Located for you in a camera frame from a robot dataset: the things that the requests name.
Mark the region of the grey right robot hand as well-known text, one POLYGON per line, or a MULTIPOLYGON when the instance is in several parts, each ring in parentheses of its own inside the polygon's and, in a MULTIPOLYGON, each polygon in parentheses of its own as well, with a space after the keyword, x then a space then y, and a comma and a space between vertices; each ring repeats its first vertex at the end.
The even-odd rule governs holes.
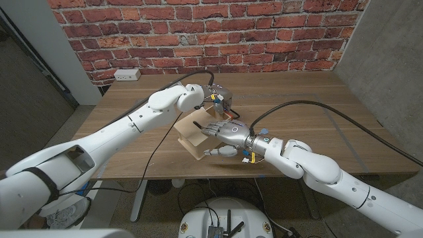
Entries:
POLYGON ((238 150, 242 150, 245 155, 251 155, 251 159, 247 160, 250 163, 259 163, 264 160, 265 143, 269 143, 272 139, 262 134, 251 136, 249 127, 239 120, 210 122, 202 128, 201 132, 226 143, 223 147, 205 150, 205 155, 233 157, 238 150))

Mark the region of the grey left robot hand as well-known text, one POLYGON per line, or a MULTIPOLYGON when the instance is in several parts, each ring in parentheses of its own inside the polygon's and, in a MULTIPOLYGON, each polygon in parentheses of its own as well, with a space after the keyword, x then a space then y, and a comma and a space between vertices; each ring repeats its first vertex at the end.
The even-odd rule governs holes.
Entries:
POLYGON ((233 93, 218 84, 202 85, 204 91, 204 100, 212 102, 214 110, 223 116, 225 111, 230 111, 232 105, 233 93))

